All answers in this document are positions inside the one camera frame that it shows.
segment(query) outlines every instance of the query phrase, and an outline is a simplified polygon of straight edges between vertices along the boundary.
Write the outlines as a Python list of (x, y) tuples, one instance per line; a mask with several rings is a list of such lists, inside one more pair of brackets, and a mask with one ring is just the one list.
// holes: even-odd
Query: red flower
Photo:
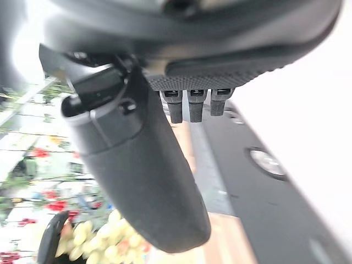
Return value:
[(78, 210), (71, 210), (68, 213), (68, 220), (72, 223), (75, 217), (79, 214)]
[(142, 245), (142, 251), (144, 253), (148, 253), (150, 251), (150, 244), (148, 242), (144, 242)]
[(29, 219), (29, 218), (23, 218), (22, 221), (18, 222), (18, 227), (24, 227), (27, 224), (35, 224), (37, 220), (34, 219)]
[(57, 198), (55, 191), (44, 191), (43, 194), (47, 199), (56, 199)]
[(37, 158), (46, 158), (46, 157), (49, 157), (49, 152), (42, 148), (35, 148), (34, 156)]
[(93, 208), (94, 208), (94, 209), (98, 209), (98, 208), (101, 207), (101, 205), (102, 205), (101, 202), (95, 202), (95, 203), (93, 204)]
[(65, 201), (56, 201), (48, 204), (46, 207), (52, 211), (61, 212), (65, 209), (66, 204)]

